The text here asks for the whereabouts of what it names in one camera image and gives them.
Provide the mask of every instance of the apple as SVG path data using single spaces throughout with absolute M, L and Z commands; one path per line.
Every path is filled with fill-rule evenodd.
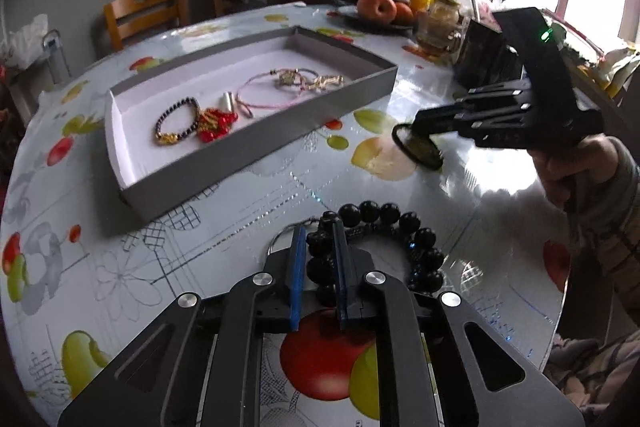
M 398 11 L 394 0 L 358 0 L 356 8 L 360 17 L 379 24 L 389 24 Z
M 351 369 L 375 339 L 372 331 L 340 330 L 335 310 L 321 310 L 287 333 L 280 348 L 280 365 L 300 393 L 316 400 L 349 396 Z
M 62 370 L 75 398 L 110 362 L 86 331 L 73 331 L 62 343 Z
M 392 24 L 398 26 L 411 26 L 414 23 L 414 12 L 403 2 L 396 2 L 396 18 Z
M 14 232 L 7 240 L 2 250 L 2 271 L 9 275 L 14 259 L 20 253 L 20 232 Z

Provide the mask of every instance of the black bead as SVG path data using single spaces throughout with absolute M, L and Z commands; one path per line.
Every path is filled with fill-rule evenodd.
M 365 223 L 373 223 L 380 216 L 380 207 L 375 201 L 363 201 L 359 208 L 360 217 Z
M 318 286 L 316 290 L 316 300 L 325 308 L 335 308 L 335 289 L 334 286 Z
M 420 259 L 422 259 L 422 256 L 425 254 L 425 250 L 418 247 L 415 243 L 409 243 L 409 245 L 407 245 L 406 247 L 406 253 L 412 263 L 418 263 Z
M 414 243 L 425 250 L 433 248 L 436 244 L 436 235 L 431 229 L 420 229 L 415 232 Z
M 312 257 L 306 263 L 306 276 L 320 286 L 334 283 L 334 270 L 326 257 Z
M 441 271 L 427 272 L 422 277 L 420 287 L 428 293 L 436 293 L 444 284 L 444 276 Z
M 331 235 L 326 233 L 324 230 L 308 233 L 306 235 L 306 243 L 309 247 L 318 247 L 323 249 L 324 253 L 329 253 L 331 251 Z
M 324 230 L 326 233 L 334 233 L 334 223 L 338 219 L 338 214 L 330 210 L 322 214 L 318 221 L 318 230 Z
M 409 275 L 409 280 L 411 282 L 420 283 L 422 281 L 422 277 L 424 276 L 424 274 L 425 272 L 422 269 L 422 266 L 417 264 L 414 267 L 412 267 L 411 274 Z
M 398 227 L 406 235 L 414 233 L 420 228 L 420 218 L 415 212 L 406 212 L 400 216 Z
M 360 209 L 353 203 L 347 203 L 340 207 L 338 216 L 344 223 L 345 227 L 352 229 L 360 224 Z
M 442 263 L 444 263 L 444 254 L 439 248 L 431 248 L 431 250 L 420 257 L 420 264 L 428 271 L 440 269 Z
M 395 203 L 385 203 L 380 207 L 380 221 L 384 225 L 392 225 L 400 219 L 400 209 Z
M 320 245 L 309 245 L 309 254 L 311 254 L 311 257 L 325 257 L 330 252 L 331 248 L 327 251 Z

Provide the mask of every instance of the gold charm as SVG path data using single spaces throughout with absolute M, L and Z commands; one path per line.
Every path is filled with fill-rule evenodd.
M 280 85 L 281 86 L 295 86 L 296 80 L 299 79 L 300 74 L 298 70 L 286 70 L 280 73 Z
M 326 86 L 331 86 L 334 84 L 342 84 L 344 82 L 344 77 L 341 74 L 323 74 L 318 76 L 313 84 L 309 84 L 306 86 L 306 89 L 320 89 L 324 91 Z
M 178 143 L 178 135 L 174 132 L 159 133 L 156 134 L 156 139 L 160 142 L 160 145 L 173 145 Z

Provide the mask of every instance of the red apple print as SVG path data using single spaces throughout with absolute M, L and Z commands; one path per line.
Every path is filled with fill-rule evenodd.
M 324 126 L 332 131 L 340 131 L 340 129 L 342 129 L 342 122 L 340 120 L 332 120 L 325 123 Z
M 11 265 L 14 263 L 14 259 L 20 253 L 20 232 L 12 233 L 9 240 L 4 245 L 2 250 L 2 271 L 5 275 L 9 275 L 11 271 Z
M 287 333 L 280 364 L 293 387 L 316 400 L 349 396 L 351 369 L 375 340 L 371 331 L 340 331 L 334 310 L 322 310 L 300 321 L 300 330 Z
M 136 71 L 140 66 L 142 66 L 148 60 L 153 60 L 153 57 L 142 57 L 136 60 L 132 65 L 129 66 L 129 71 Z
M 47 166 L 51 167 L 60 162 L 66 154 L 71 150 L 74 144 L 74 138 L 72 136 L 65 136 L 62 140 L 56 143 L 47 156 Z
M 347 44 L 353 44 L 353 39 L 351 37 L 347 37 L 346 35 L 334 35 L 334 39 L 346 42 Z
M 74 225 L 69 230 L 69 241 L 72 243 L 77 243 L 80 239 L 80 225 Z
M 564 245 L 549 240 L 542 249 L 542 257 L 545 261 L 546 273 L 556 287 L 564 293 L 564 284 L 569 277 L 571 266 L 571 254 Z

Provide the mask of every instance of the gray box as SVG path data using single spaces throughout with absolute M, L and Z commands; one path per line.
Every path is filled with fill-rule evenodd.
M 264 55 L 255 55 L 256 50 L 264 51 Z M 160 84 L 169 85 L 171 75 L 174 75 L 174 78 L 179 82 L 185 83 L 184 90 L 179 96 L 181 98 L 192 96 L 189 90 L 196 89 L 193 87 L 196 86 L 196 82 L 204 83 L 201 79 L 202 75 L 200 77 L 194 76 L 192 87 L 188 87 L 189 80 L 184 80 L 184 78 L 188 78 L 190 71 L 197 72 L 196 67 L 203 68 L 205 64 L 209 64 L 212 68 L 209 71 L 210 74 L 224 71 L 226 78 L 232 76 L 229 73 L 237 71 L 236 76 L 247 79 L 249 74 L 247 71 L 253 71 L 252 68 L 257 66 L 252 61 L 255 62 L 260 57 L 264 57 L 265 60 L 265 64 L 261 65 L 261 71 L 269 71 L 274 68 L 273 65 L 270 66 L 267 63 L 270 60 L 288 61 L 288 63 L 281 63 L 281 68 L 303 68 L 308 64 L 320 64 L 326 70 L 326 72 L 318 71 L 320 74 L 345 73 L 345 82 L 337 89 L 320 92 L 313 98 L 277 110 L 257 121 L 233 129 L 225 137 L 208 144 L 200 144 L 193 152 L 171 160 L 154 171 L 143 172 L 139 175 L 140 179 L 135 179 L 133 182 L 124 180 L 124 166 L 136 165 L 130 158 L 129 150 L 133 149 L 135 151 L 133 154 L 140 155 L 141 159 L 147 157 L 143 152 L 140 152 L 140 147 L 135 146 L 133 139 L 131 141 L 127 139 L 127 133 L 122 123 L 124 118 L 132 118 L 124 116 L 127 111 L 132 112 L 132 107 L 135 107 L 131 104 L 139 103 L 142 106 L 146 103 L 149 105 L 149 99 L 155 94 L 164 96 Z M 111 168 L 116 174 L 124 199 L 140 217 L 149 221 L 239 169 L 322 127 L 327 121 L 340 118 L 388 95 L 393 90 L 397 73 L 398 67 L 384 58 L 346 42 L 297 26 L 216 44 L 138 73 L 111 89 L 111 96 L 108 96 L 105 111 L 105 131 Z M 136 86 L 142 86 L 142 84 L 144 87 L 138 87 L 136 96 L 146 96 L 146 98 L 140 98 L 140 101 L 136 102 L 131 90 Z M 175 91 L 178 86 L 180 84 L 172 84 L 166 91 L 168 92 L 170 89 Z M 235 89 L 225 88 L 225 90 L 235 92 Z M 154 108 L 158 116 L 164 110 L 165 107 Z M 151 143 L 155 120 L 147 120 L 150 118 L 143 118 L 143 128 L 146 133 L 148 125 L 148 140 Z M 138 133 L 142 132 L 134 129 L 133 126 L 130 129 L 132 130 L 131 134 L 134 130 Z M 172 147 L 178 147 L 178 145 L 165 146 L 162 149 L 171 150 Z M 149 149 L 150 155 L 155 152 L 155 149 Z

